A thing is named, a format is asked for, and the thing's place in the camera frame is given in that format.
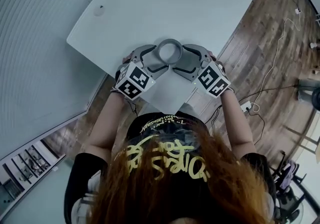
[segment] electrical outlet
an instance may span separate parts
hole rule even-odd
[[[250,101],[248,100],[247,102],[243,103],[243,104],[241,105],[241,109],[242,109],[243,113],[246,112],[247,109],[250,110],[250,109],[251,109],[251,103],[250,103]]]

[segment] wooden floor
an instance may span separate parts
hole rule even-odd
[[[319,65],[317,52],[309,48],[310,42],[320,38],[320,27],[315,22],[315,15],[308,0],[295,0],[300,10],[300,31],[287,21],[285,36],[279,42],[279,51],[275,59],[274,68],[266,77],[263,88],[280,88],[297,83],[300,78],[317,78],[310,72],[311,66]],[[296,4],[293,0],[253,0],[233,35],[224,49],[215,52],[219,60],[225,65],[226,73],[232,82],[238,99],[260,90],[264,76],[272,66],[278,39],[284,32],[284,22],[291,19],[299,28],[299,15],[295,14]],[[89,113],[72,124],[68,130],[68,154],[74,156],[81,148],[83,141],[91,132],[99,112],[101,111],[113,81],[107,79],[93,102]],[[279,151],[291,154],[299,138],[285,129],[285,126],[303,132],[307,126],[312,106],[298,103],[297,90],[293,87],[282,90],[262,92],[257,104],[260,105],[259,114],[265,121],[262,139],[256,144],[258,152],[274,162],[280,157]],[[254,102],[257,95],[247,100]],[[220,100],[196,91],[187,101],[192,105],[204,122],[208,121]],[[143,100],[137,103],[138,110],[143,106]],[[258,116],[246,114],[255,141],[261,136],[263,122]],[[130,106],[123,111],[123,122],[119,128],[118,137],[123,138],[127,129],[135,118]],[[224,139],[227,139],[226,127],[222,111],[215,121],[214,127]],[[54,136],[48,141],[55,143]]]

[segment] white cable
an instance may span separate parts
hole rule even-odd
[[[287,18],[287,19],[284,21],[284,23],[283,23],[283,34],[282,34],[282,36],[278,39],[278,42],[277,42],[277,45],[276,45],[276,52],[275,52],[275,56],[274,56],[274,59],[273,59],[272,66],[271,66],[271,68],[269,69],[268,73],[266,73],[266,75],[264,76],[263,81],[262,81],[262,84],[261,84],[261,88],[260,88],[260,91],[259,91],[259,94],[258,94],[258,96],[256,97],[256,99],[255,99],[255,101],[254,101],[254,103],[253,103],[252,111],[255,112],[255,113],[259,112],[259,110],[260,110],[260,106],[259,106],[256,102],[257,102],[257,100],[259,99],[259,97],[260,97],[260,95],[261,95],[262,88],[263,88],[263,86],[264,86],[266,77],[267,77],[267,75],[269,75],[269,73],[271,72],[271,70],[272,70],[272,69],[274,68],[274,66],[275,66],[276,57],[277,57],[278,51],[279,51],[279,41],[280,41],[282,38],[285,37],[286,22],[287,22],[287,21],[290,21],[290,22],[294,25],[294,27],[296,28],[296,30],[297,30],[297,31],[300,31],[300,30],[301,30],[301,24],[300,24],[301,13],[302,13],[302,11],[299,12],[299,28],[297,28],[296,24],[295,24],[291,19],[289,19],[289,18]]]

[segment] black shirt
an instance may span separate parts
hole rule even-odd
[[[160,144],[166,147],[168,154],[172,155],[171,164],[174,165],[172,172],[176,174],[172,176],[170,183],[172,193],[170,194],[173,195],[173,202],[176,199],[181,201],[175,204],[176,215],[172,217],[172,220],[182,217],[196,218],[197,216],[193,216],[192,213],[207,211],[206,208],[210,207],[207,203],[201,203],[209,201],[209,198],[206,198],[210,197],[208,186],[206,186],[209,177],[205,171],[197,176],[195,175],[197,171],[193,170],[193,165],[197,161],[195,158],[200,157],[198,155],[200,145],[195,140],[192,131],[192,125],[195,123],[207,129],[203,122],[185,113],[178,112],[176,115],[149,113],[137,117],[130,125],[126,136],[130,145],[127,149],[130,171],[137,167],[137,152],[148,145],[154,136],[157,136],[157,139],[162,142]],[[178,162],[179,154],[183,159],[181,160],[183,164]],[[268,186],[268,192],[275,201],[275,184],[266,157],[258,153],[249,153],[243,158],[247,159],[252,167],[262,175]],[[88,192],[89,179],[98,171],[105,171],[107,168],[108,164],[104,160],[92,154],[80,153],[76,156],[64,198],[64,216],[67,223],[71,223],[71,211],[75,202],[83,199]],[[189,200],[199,198],[199,195],[201,195],[201,200]]]

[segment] gray ring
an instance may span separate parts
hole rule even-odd
[[[161,49],[164,45],[168,45],[168,44],[175,45],[175,46],[179,49],[179,57],[178,57],[177,60],[175,60],[175,61],[173,61],[173,62],[165,61],[165,60],[163,60],[163,59],[161,58],[161,56],[160,56],[160,49]],[[158,45],[157,48],[155,49],[155,55],[156,55],[162,62],[164,62],[165,64],[168,64],[168,65],[176,64],[176,63],[180,60],[183,52],[184,52],[184,48],[182,47],[182,44],[181,44],[179,41],[174,40],[174,39],[166,39],[166,40],[163,40],[161,43],[159,43],[159,45]]]

